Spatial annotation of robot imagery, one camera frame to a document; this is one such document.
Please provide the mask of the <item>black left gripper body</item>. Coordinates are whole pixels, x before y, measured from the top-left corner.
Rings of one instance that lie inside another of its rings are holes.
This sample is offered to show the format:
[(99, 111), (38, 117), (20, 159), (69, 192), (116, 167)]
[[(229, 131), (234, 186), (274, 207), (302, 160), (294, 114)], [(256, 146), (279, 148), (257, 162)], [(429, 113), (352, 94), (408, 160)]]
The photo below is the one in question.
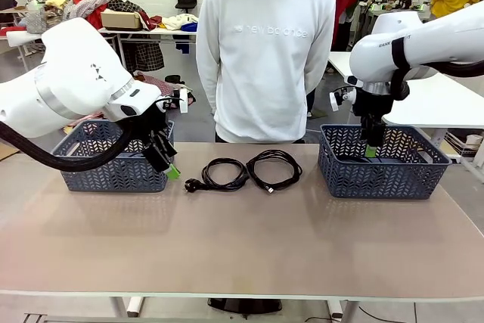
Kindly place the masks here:
[(169, 140), (169, 127), (162, 102), (155, 102), (141, 115), (141, 140), (151, 141), (154, 137)]

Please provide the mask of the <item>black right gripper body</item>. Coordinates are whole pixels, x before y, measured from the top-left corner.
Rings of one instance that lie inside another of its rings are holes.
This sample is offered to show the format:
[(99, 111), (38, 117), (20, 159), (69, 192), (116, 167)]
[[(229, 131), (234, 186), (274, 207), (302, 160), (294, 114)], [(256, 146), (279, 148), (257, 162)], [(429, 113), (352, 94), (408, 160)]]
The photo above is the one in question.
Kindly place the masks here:
[(392, 110), (393, 97), (391, 95), (376, 95), (364, 90), (357, 90), (353, 113), (360, 118), (362, 126), (369, 123), (380, 123), (382, 117)]

